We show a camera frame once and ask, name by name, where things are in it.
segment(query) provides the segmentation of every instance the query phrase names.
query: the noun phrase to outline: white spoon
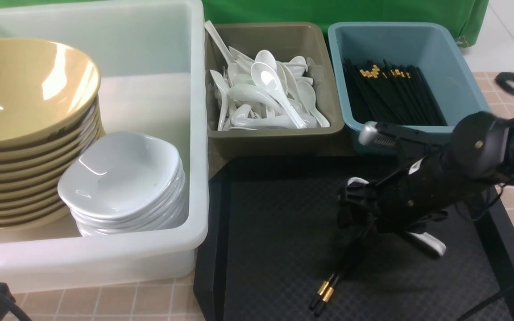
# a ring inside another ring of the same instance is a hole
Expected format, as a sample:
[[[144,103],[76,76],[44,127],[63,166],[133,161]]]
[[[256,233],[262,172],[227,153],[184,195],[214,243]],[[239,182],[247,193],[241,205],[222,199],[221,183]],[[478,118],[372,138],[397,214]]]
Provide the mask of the white spoon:
[[[273,53],[269,50],[261,50],[255,56],[255,62],[262,62],[269,65],[269,67],[273,68],[275,72],[277,72],[277,61],[275,61],[275,57]]]
[[[286,114],[286,112],[281,108],[279,103],[277,103],[269,94],[265,92],[263,89],[259,89],[259,87],[254,85],[249,85],[247,83],[238,83],[237,85],[231,87],[227,92],[227,95],[235,100],[239,100],[242,102],[259,102],[264,104],[265,106],[272,107],[275,112],[280,115]]]
[[[284,93],[281,81],[277,73],[266,63],[255,62],[251,66],[251,77],[255,85],[269,94],[273,99],[277,100],[281,107],[287,112],[289,118],[294,123],[296,128],[307,128],[307,124],[298,115],[298,112],[294,110],[291,103],[287,99]]]
[[[286,65],[281,65],[282,69],[285,71],[285,75],[287,76],[287,92],[289,95],[293,97],[294,100],[299,103],[303,103],[303,100],[300,98],[298,94],[298,88],[296,87],[296,80],[292,75],[291,71],[288,69]]]
[[[225,62],[227,63],[227,65],[233,63],[235,59],[233,59],[233,56],[227,49],[225,43],[223,42],[223,39],[220,37],[220,33],[218,33],[216,27],[214,27],[214,24],[212,24],[212,22],[208,20],[203,25],[206,28],[207,33],[210,34],[210,37],[214,40],[214,43],[216,43],[216,46],[225,58]]]
[[[227,116],[231,117],[231,115],[235,114],[237,110],[237,106],[235,106],[235,102],[233,99],[228,99],[227,102]]]
[[[303,100],[303,107],[306,108],[314,118],[316,118],[321,127],[330,127],[330,122],[328,122],[326,117],[316,109],[316,93],[314,88],[304,81],[297,82],[296,86],[298,88],[298,93]]]
[[[237,110],[233,113],[232,117],[248,118],[250,111],[251,111],[251,105],[245,103],[245,104],[241,105],[240,108],[237,108]]]
[[[253,60],[251,57],[249,57],[248,55],[245,55],[245,53],[242,53],[241,51],[238,51],[234,47],[229,46],[229,51],[231,52],[231,55],[233,55],[233,58],[235,58],[235,59],[243,59],[243,60],[249,61],[250,63],[255,62],[255,60]]]
[[[277,76],[279,76],[279,80],[281,81],[281,86],[283,86],[283,91],[285,92],[285,95],[288,93],[288,86],[287,86],[287,69],[283,68],[283,65],[277,61],[275,64],[277,69]]]
[[[237,63],[237,65],[239,65],[243,73],[251,73],[251,65],[253,64],[252,62],[240,58],[238,58],[235,62]]]
[[[231,63],[227,66],[227,78],[229,79],[229,85],[234,86],[235,85],[235,79],[239,75],[243,75],[243,71],[239,67],[237,63]]]
[[[228,130],[257,130],[257,129],[255,129],[255,128],[245,128],[245,127],[234,127],[231,124],[231,118],[228,118],[227,121],[225,122],[225,126],[223,126],[223,130],[224,131],[228,131]]]
[[[291,59],[291,61],[289,61],[289,63],[298,63],[298,64],[301,64],[301,65],[306,65],[307,61],[306,61],[306,59],[304,59],[303,56],[296,56],[293,59]],[[302,66],[295,66],[295,67],[290,66],[289,67],[289,70],[291,70],[291,73],[295,77],[301,77],[302,75],[304,75],[304,72],[306,71],[306,69],[308,69],[308,68],[302,67]]]
[[[316,122],[316,119],[313,116],[308,114],[300,114],[304,122],[307,124],[309,128],[317,128],[319,125]],[[231,124],[234,127],[244,127],[244,128],[270,128],[270,127],[278,127],[278,128],[287,128],[287,129],[297,129],[297,127],[292,122],[291,118],[287,115],[275,116],[270,118],[262,118],[262,119],[251,119],[251,118],[243,118],[243,117],[234,117],[230,119]]]
[[[306,83],[308,83],[309,85],[312,86],[312,84],[314,83],[314,81],[312,80],[312,78],[309,78],[309,77],[295,77],[294,78],[296,81],[304,81]]]
[[[253,83],[253,78],[251,78],[251,75],[248,74],[239,74],[237,75],[237,77],[234,78],[232,82],[233,85],[231,87],[237,85],[238,83],[247,83],[249,85],[255,85]]]
[[[308,110],[306,108],[303,108],[302,104],[299,103],[298,101],[294,100],[294,99],[291,99],[289,98],[289,102],[291,103],[291,105],[294,107],[294,110],[296,110],[296,112],[298,113],[301,113],[301,112],[304,112],[306,114],[309,114],[310,113],[308,112]]]
[[[229,98],[227,96],[227,92],[229,91],[229,86],[223,79],[223,76],[215,70],[210,70],[211,77],[214,79],[214,83],[216,84],[218,90],[221,94],[221,108],[220,108],[220,120],[218,122],[218,131],[223,130],[223,125],[225,124],[225,116],[227,114],[227,108],[229,106]]]

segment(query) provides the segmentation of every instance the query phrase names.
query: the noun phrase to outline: stack of white bowls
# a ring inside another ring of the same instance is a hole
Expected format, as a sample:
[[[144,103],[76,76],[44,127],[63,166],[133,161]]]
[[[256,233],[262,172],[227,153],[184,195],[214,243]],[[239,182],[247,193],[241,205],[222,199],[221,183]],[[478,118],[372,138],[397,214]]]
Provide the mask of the stack of white bowls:
[[[83,236],[174,228],[188,213],[178,150],[137,132],[98,140],[65,171],[58,191]]]

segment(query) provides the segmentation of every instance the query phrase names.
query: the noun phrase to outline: blue plastic bin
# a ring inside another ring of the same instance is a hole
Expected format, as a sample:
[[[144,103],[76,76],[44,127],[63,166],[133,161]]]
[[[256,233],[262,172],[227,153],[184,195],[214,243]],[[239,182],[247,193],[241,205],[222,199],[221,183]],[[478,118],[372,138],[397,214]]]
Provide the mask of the blue plastic bin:
[[[328,28],[332,67],[345,124],[352,130],[355,151],[359,154],[379,152],[359,144],[363,124],[352,116],[342,62],[352,63],[383,59],[396,65],[414,65],[424,76],[448,126],[408,126],[437,134],[445,141],[454,126],[465,116],[489,105],[477,85],[463,55],[446,28],[418,22],[339,22]]]

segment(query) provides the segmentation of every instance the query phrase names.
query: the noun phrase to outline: chopsticks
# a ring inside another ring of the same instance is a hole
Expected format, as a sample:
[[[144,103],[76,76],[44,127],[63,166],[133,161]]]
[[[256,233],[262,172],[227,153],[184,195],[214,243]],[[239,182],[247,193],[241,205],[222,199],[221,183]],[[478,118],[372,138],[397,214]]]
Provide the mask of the chopsticks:
[[[383,61],[343,63],[352,115],[359,123],[369,120],[400,125],[447,126],[422,73],[415,66]]]
[[[356,238],[349,244],[330,278],[322,283],[317,293],[312,297],[308,309],[316,317],[322,314],[340,281],[358,268],[366,258],[365,234],[368,231],[369,228],[366,229],[363,236]]]

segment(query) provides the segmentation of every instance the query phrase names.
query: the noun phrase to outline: black tray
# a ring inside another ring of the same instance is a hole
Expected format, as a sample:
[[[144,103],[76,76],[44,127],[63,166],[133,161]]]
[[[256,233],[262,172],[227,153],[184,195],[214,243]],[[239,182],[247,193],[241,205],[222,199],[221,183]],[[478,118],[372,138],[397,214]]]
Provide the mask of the black tray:
[[[348,177],[378,179],[394,167],[382,156],[228,163],[210,181],[210,225],[198,249],[194,293],[206,320],[317,319],[308,303],[339,258],[331,246],[337,190]],[[384,235],[317,320],[453,321],[512,283],[514,228],[502,204],[475,224],[448,211],[428,228],[447,245],[443,258]],[[514,321],[514,292],[472,319]]]

